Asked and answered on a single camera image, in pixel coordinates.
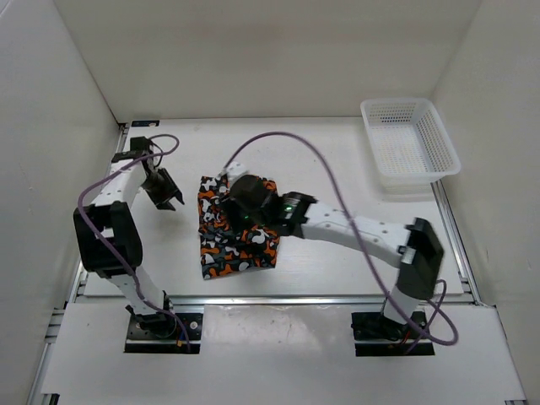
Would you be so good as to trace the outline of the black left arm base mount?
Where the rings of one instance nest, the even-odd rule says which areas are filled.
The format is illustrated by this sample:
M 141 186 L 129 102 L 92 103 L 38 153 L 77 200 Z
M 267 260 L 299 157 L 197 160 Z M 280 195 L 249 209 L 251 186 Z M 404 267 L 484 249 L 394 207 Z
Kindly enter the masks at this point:
M 127 354 L 199 354 L 203 334 L 202 312 L 176 312 L 174 317 L 164 314 L 136 315 L 133 308 L 127 325 L 124 352 Z

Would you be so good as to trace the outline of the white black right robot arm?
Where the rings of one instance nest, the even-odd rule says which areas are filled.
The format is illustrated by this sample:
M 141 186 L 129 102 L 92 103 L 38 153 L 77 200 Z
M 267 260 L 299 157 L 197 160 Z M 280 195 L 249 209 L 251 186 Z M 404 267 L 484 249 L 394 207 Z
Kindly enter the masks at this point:
M 385 339 L 405 332 L 420 301 L 431 300 L 445 251 L 431 223 L 416 218 L 393 224 L 346 214 L 300 192 L 283 195 L 247 172 L 229 174 L 229 193 L 221 200 L 234 230 L 263 227 L 280 237 L 319 240 L 362 251 L 397 269 L 397 280 L 379 316 Z

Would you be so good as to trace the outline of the orange camouflage shorts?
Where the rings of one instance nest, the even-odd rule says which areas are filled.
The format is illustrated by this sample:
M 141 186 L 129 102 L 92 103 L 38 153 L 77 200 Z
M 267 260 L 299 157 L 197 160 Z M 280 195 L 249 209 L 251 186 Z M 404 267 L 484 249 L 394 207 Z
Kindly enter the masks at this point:
M 236 231 L 225 219 L 219 199 L 229 194 L 226 175 L 203 176 L 197 193 L 202 278 L 227 277 L 277 264 L 279 237 L 267 227 Z

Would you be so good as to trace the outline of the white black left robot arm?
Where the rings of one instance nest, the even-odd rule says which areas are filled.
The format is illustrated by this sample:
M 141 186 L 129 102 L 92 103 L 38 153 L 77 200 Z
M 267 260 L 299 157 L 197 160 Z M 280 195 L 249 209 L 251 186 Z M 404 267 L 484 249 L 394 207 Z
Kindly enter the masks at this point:
M 143 243 L 131 212 L 139 190 L 158 210 L 174 211 L 174 200 L 184 203 L 168 171 L 154 162 L 163 155 L 150 147 L 115 154 L 111 173 L 79 196 L 73 222 L 85 270 L 122 292 L 135 322 L 159 338 L 185 337 L 169 295 L 143 268 Z

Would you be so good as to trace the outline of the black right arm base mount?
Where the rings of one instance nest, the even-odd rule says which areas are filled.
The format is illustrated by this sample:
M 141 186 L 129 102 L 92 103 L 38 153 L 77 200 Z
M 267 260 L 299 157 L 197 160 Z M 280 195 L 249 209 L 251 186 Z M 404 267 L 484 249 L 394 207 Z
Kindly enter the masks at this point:
M 351 328 L 356 357 L 434 356 L 433 343 L 411 328 L 385 318 L 380 312 L 353 312 Z

